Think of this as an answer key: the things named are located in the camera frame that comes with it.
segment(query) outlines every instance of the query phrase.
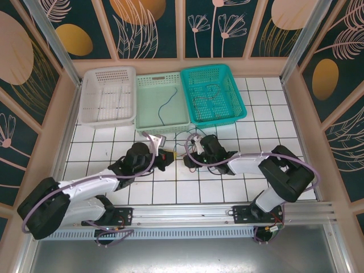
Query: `leaf line drawing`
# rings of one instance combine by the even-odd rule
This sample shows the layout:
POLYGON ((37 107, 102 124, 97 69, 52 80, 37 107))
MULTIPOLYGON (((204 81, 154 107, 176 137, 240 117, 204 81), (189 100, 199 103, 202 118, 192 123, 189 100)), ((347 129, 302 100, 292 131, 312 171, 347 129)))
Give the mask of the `leaf line drawing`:
MULTIPOLYGON (((16 125, 16 118, 12 115, 8 116, 8 119, 6 119, 4 113, 0 113, 0 148, 11 148, 14 151, 18 152, 19 154, 26 156, 30 158, 30 155, 27 155, 26 153, 19 151, 18 149, 14 148, 11 145, 11 139, 13 138, 14 131, 15 131, 15 125, 16 125)), ((0 161, 13 166, 15 168, 21 169, 22 171, 25 171, 26 168, 17 165, 13 162, 10 162, 4 158, 0 158, 0 161)))
POLYGON ((336 59, 354 60, 361 53, 364 49, 364 0, 350 0, 345 16, 328 31, 342 21, 347 29, 339 33, 332 45, 316 50, 315 54, 331 48, 336 59))
POLYGON ((334 57, 336 59, 350 59, 354 60, 354 56, 359 55, 364 49, 364 28, 352 30, 347 28, 341 31, 336 37, 333 45, 321 48, 315 53, 332 48, 334 57))
MULTIPOLYGON (((31 110, 39 115, 45 115, 56 85, 56 79, 42 50, 33 41, 31 43, 34 53, 32 74, 24 84, 12 84, 11 87, 20 100, 31 110)), ((27 60, 19 59, 19 62, 25 63, 27 60)))
POLYGON ((69 13, 72 7, 70 0, 40 0, 39 1, 48 20, 60 23, 69 13))
MULTIPOLYGON (((303 6, 297 14, 300 14, 304 9, 305 6, 303 6)), ((277 23, 281 22, 282 20, 283 18, 279 18, 277 23)), ((300 36, 301 31, 302 29, 296 30, 292 38, 287 41, 286 38, 291 30, 284 30, 277 27, 271 18, 265 26, 260 39, 259 55, 265 57, 287 57, 291 53, 291 50, 300 36)))
POLYGON ((222 58, 224 57, 225 39, 246 35, 246 28, 243 28, 245 25, 243 18, 244 15, 241 16, 231 15, 229 19, 226 21, 226 14, 220 15, 218 17, 218 26, 222 37, 222 46, 221 46, 222 58))
POLYGON ((363 19, 364 14, 364 0, 350 0, 348 8, 346 9, 345 16, 338 20, 335 24, 333 24, 329 29, 333 29, 336 25, 345 22, 348 28, 355 30, 357 28, 361 28, 364 24, 363 19))
POLYGON ((153 59, 158 50, 158 29, 155 19, 152 13, 146 10, 140 1, 140 15, 137 7, 135 7, 131 0, 126 0, 125 2, 127 5, 123 5, 119 0, 115 0, 119 14, 125 19, 119 20, 113 15, 119 33, 117 51, 122 59, 145 59, 151 55, 153 59))
POLYGON ((208 20, 206 19, 206 14, 203 16, 197 15, 196 18, 195 18, 195 16, 190 15, 187 18, 188 18, 189 26, 191 27, 192 32, 193 32, 193 38, 195 40, 195 49, 196 49, 197 58, 199 58, 200 55, 198 54, 196 33, 209 30, 210 24, 208 24, 208 20))
POLYGON ((326 134, 331 151, 342 172, 364 169, 364 107, 353 117, 338 122, 326 134))
POLYGON ((211 58, 214 57, 214 28, 215 28, 215 18, 216 18, 216 11, 218 7, 224 6, 238 6, 244 5, 249 3, 250 0, 212 0, 212 4, 214 5, 214 12, 212 15, 212 27, 211 27, 211 58))

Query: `metal bracket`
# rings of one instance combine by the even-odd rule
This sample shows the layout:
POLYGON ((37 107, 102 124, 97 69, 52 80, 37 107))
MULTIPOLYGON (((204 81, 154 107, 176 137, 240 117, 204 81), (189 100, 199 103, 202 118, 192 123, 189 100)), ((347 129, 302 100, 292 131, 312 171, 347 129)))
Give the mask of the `metal bracket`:
POLYGON ((149 144, 149 152, 154 152, 155 156, 158 156, 158 149, 160 147, 164 147, 164 144, 166 143, 166 137, 164 135, 149 135, 153 141, 154 149, 153 151, 151 143, 149 144))
MULTIPOLYGON (((130 226, 132 220, 133 208, 115 208, 114 214, 110 221, 95 221, 94 223, 98 226, 130 226)), ((81 225, 89 226, 89 224, 84 221, 81 223, 81 225)))
MULTIPOLYGON (((282 207, 275 207, 271 213, 276 215, 278 219, 283 221, 282 207)), ((250 206, 234 206, 233 207, 233 217, 235 224, 261 224, 261 223, 275 223, 275 218, 271 213, 265 213, 261 221, 257 221, 256 218, 250 213, 250 206)))

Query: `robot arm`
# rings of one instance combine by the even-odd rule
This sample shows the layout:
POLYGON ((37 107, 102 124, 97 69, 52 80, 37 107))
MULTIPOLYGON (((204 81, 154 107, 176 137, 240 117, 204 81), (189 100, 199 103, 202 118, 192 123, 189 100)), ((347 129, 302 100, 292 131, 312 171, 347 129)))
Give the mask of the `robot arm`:
MULTIPOLYGON (((175 153, 158 149, 164 145, 165 137, 151 136, 156 148, 156 156, 149 171, 166 166, 175 160, 175 153)), ((18 208, 18 214, 25 219, 33 207, 49 193, 70 186, 47 199, 38 207, 29 220, 27 227, 35 239, 43 239, 59 227, 84 220, 98 221, 100 225, 112 225, 117 216, 116 209, 104 196, 105 193, 118 191, 129 186, 135 178, 130 177, 147 169, 152 160, 151 148, 145 143, 134 143, 126 155, 118 159, 107 169, 96 175, 78 180, 56 182, 52 177, 42 180, 18 208)))
MULTIPOLYGON (((314 173, 299 163, 299 159, 286 147, 278 145, 271 151, 271 155, 264 153, 246 155, 241 152, 226 152, 220 145, 215 135, 204 138, 195 136, 192 143, 197 146, 197 152, 191 154, 198 162, 214 164, 226 159, 226 163, 219 164, 215 168, 224 175, 237 175, 242 173, 254 173, 264 175, 271 187, 261 192, 251 203, 250 213, 259 221, 264 214, 284 202, 295 202, 305 191, 306 187, 315 178, 314 173)), ((184 163, 189 168, 199 168, 197 164, 187 155, 184 163)))

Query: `white tile floor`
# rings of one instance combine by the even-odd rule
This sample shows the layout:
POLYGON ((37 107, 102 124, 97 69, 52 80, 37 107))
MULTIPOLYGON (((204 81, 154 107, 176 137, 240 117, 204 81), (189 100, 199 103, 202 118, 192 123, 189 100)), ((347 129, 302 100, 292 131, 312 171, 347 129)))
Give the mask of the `white tile floor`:
MULTIPOLYGON (((297 156, 302 150, 278 78, 236 78, 248 115, 233 125, 204 129, 215 134, 227 151, 271 151, 282 144, 297 156)), ((189 133, 168 134, 165 148, 184 153, 189 133)), ((134 127, 93 130, 77 125, 65 166, 64 180, 71 180, 102 171, 125 155, 134 142, 144 141, 134 127)), ((182 158, 154 174, 139 177, 129 187, 108 193, 115 205, 193 204, 252 201, 268 183, 262 175, 212 175, 206 168, 196 172, 184 166, 182 158)), ((313 191, 300 200, 315 200, 313 191)))

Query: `decorative wallpaper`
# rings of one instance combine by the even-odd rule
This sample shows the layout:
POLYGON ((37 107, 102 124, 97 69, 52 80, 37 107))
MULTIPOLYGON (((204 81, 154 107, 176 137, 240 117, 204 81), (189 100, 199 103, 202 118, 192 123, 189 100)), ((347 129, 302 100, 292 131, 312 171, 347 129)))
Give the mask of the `decorative wallpaper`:
POLYGON ((325 133, 350 201, 364 198, 364 96, 325 133))
POLYGON ((321 121, 364 80, 364 3, 348 0, 303 71, 321 121))
POLYGON ((251 57, 288 57, 317 0, 269 0, 251 57))
POLYGON ((0 203, 14 205, 37 137, 0 102, 0 203))
POLYGON ((315 32, 315 34, 312 36, 311 41, 310 41, 310 42, 309 42, 309 44, 307 45, 306 50, 303 52, 303 54, 302 54, 301 58, 299 59, 299 61, 298 61, 298 66, 301 66, 302 62, 303 62, 303 61, 304 61, 304 59, 306 58, 307 53, 308 53, 308 51, 310 50, 312 43, 313 43, 313 42, 317 39, 318 35, 320 34, 320 32, 321 32, 321 30, 322 30, 322 27, 324 26, 324 24, 325 24, 325 23, 326 23, 326 21, 328 20, 328 18, 329 18, 329 16, 330 16, 330 14, 331 14, 331 12, 332 12, 332 10, 334 9, 335 5, 337 4, 337 1, 338 1, 338 0, 332 0, 332 2, 331 2, 331 5, 330 5, 330 7, 329 7, 328 12, 327 12, 327 13, 326 13, 326 15, 324 16, 324 18, 323 18, 323 20, 321 21, 320 25, 318 26, 318 28, 317 28, 317 30, 316 30, 316 32, 315 32))
POLYGON ((0 243, 1 243, 2 235, 5 232, 7 221, 8 221, 7 218, 4 218, 4 217, 0 216, 0 243))
POLYGON ((102 0, 120 59, 177 58, 175 0, 102 0))
POLYGON ((72 60, 111 58, 91 0, 39 0, 39 3, 72 60))
POLYGON ((0 2, 0 88, 39 124, 59 79, 9 0, 0 2))
POLYGON ((242 57, 257 1, 185 1, 185 57, 242 57))
POLYGON ((357 220, 364 235, 364 213, 357 214, 357 220))

